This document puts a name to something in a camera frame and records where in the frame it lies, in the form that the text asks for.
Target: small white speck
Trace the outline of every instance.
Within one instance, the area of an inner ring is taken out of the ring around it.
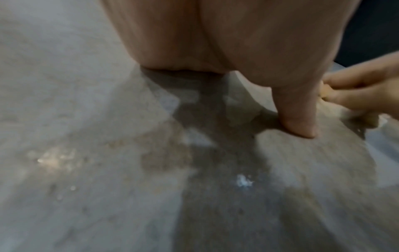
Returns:
[[[249,187],[252,186],[253,183],[254,183],[253,181],[247,179],[244,175],[242,174],[237,175],[237,185],[239,187]]]

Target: concrete floor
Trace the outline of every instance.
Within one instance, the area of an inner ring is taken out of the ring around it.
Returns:
[[[262,92],[141,69],[95,0],[2,0],[0,252],[398,251],[395,122],[300,139]]]

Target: hand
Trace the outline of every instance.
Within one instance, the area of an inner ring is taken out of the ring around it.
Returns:
[[[328,73],[323,82],[338,89],[325,98],[328,102],[399,119],[399,52]]]

